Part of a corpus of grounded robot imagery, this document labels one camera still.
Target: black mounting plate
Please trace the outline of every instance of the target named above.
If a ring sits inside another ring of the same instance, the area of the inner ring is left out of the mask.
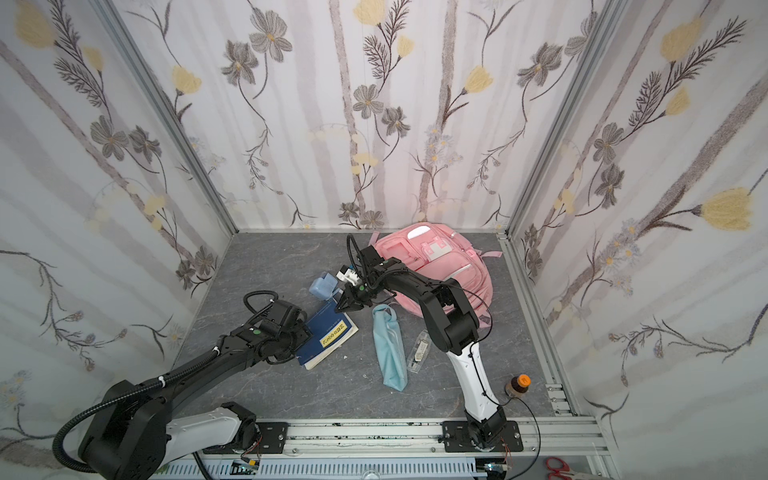
[[[264,455],[267,453],[281,454],[283,453],[283,447],[286,444],[286,438],[288,437],[288,424],[286,422],[256,422],[261,432],[261,441],[259,442],[259,454]],[[227,455],[235,452],[232,448],[222,448],[221,446],[210,447],[203,449],[203,453],[206,454],[218,454]],[[255,455],[256,452],[251,452],[249,455]]]
[[[445,444],[446,453],[469,453],[479,452],[469,439],[469,430],[467,422],[446,421],[442,423],[442,437]],[[504,430],[500,436],[504,442],[499,442],[491,452],[503,452],[504,444],[510,452],[522,452],[523,440],[520,436],[518,423],[507,420],[504,424]]]

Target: red scissors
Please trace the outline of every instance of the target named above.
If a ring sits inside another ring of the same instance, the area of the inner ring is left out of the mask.
[[[562,458],[558,457],[547,458],[546,465],[547,470],[550,471],[547,475],[548,480],[610,480],[597,475],[574,472]]]

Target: light blue container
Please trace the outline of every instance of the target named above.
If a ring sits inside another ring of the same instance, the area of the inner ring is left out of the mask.
[[[330,273],[323,272],[323,276],[316,278],[310,287],[310,293],[321,300],[330,300],[333,289],[339,281]]]

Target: yellow label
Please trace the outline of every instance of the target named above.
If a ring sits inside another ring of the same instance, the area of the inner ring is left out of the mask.
[[[328,335],[324,336],[323,339],[320,340],[320,345],[323,346],[323,348],[326,348],[328,345],[333,343],[333,340],[338,338],[342,333],[346,331],[346,323],[342,320],[339,322],[338,325],[336,325],[333,330],[331,330]]]

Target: gray marble surface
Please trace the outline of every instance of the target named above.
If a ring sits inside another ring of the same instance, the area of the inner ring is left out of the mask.
[[[370,234],[356,236],[361,246]],[[499,250],[493,233],[465,235],[475,248]],[[308,289],[323,271],[335,273],[347,263],[344,233],[239,233],[223,259],[200,314],[182,347],[177,365],[208,350],[222,333],[245,322],[250,313],[243,295],[270,289],[280,298],[301,306],[310,316],[323,304]],[[490,383],[500,399],[504,384],[517,373],[528,374],[533,385],[524,399],[536,415],[552,416],[541,366],[531,344],[520,303],[503,258],[487,259],[493,279],[491,312],[494,326],[480,344]],[[399,306],[398,315],[406,355],[423,320]],[[435,418],[463,417],[464,401],[448,357],[431,349],[419,373],[410,373],[404,392],[382,384],[373,343],[371,309],[349,315],[359,332],[307,371],[298,362],[270,366],[262,362],[237,373],[188,405],[183,414],[194,415],[235,401],[260,418]],[[528,416],[520,402],[506,407],[507,417]]]

